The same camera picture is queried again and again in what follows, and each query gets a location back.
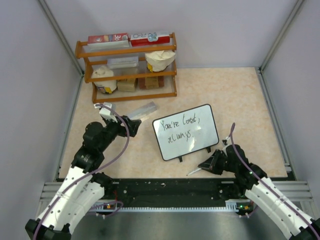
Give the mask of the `white black marker pen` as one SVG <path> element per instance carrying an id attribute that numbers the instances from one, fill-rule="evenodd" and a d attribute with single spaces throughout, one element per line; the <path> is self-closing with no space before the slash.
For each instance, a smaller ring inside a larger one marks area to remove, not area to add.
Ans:
<path id="1" fill-rule="evenodd" d="M 196 172 L 198 172 L 198 171 L 200 171 L 200 170 L 202 170 L 202 169 L 201 169 L 201 168 L 197 168 L 197 169 L 189 172 L 186 176 L 190 176 L 190 175 L 192 175 L 192 174 L 194 174 L 194 173 L 196 173 Z"/>

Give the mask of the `black framed whiteboard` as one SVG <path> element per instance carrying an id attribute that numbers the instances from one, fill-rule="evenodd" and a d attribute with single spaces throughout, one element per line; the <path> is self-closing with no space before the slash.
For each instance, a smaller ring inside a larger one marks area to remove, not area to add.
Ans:
<path id="1" fill-rule="evenodd" d="M 220 142 L 210 104 L 203 104 L 152 121 L 164 161 L 208 149 Z"/>

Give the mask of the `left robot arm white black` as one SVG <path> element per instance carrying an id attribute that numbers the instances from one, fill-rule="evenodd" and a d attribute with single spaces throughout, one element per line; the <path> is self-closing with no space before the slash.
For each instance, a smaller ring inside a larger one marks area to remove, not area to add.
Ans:
<path id="1" fill-rule="evenodd" d="M 111 178 L 96 173 L 105 159 L 104 151 L 116 137 L 135 137 L 141 120 L 127 116 L 89 123 L 83 134 L 81 148 L 74 155 L 67 176 L 47 208 L 25 225 L 32 240 L 69 240 L 75 228 L 101 198 L 109 198 L 114 191 Z"/>

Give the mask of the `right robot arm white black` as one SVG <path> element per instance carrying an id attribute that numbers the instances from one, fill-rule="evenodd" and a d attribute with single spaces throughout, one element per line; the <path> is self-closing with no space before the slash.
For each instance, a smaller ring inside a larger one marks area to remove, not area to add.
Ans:
<path id="1" fill-rule="evenodd" d="M 250 163 L 238 145 L 217 149 L 198 169 L 214 175 L 231 172 L 235 176 L 231 190 L 223 190 L 226 199 L 236 197 L 253 201 L 280 229 L 288 240 L 318 240 L 320 220 L 299 209 L 275 186 L 258 165 Z"/>

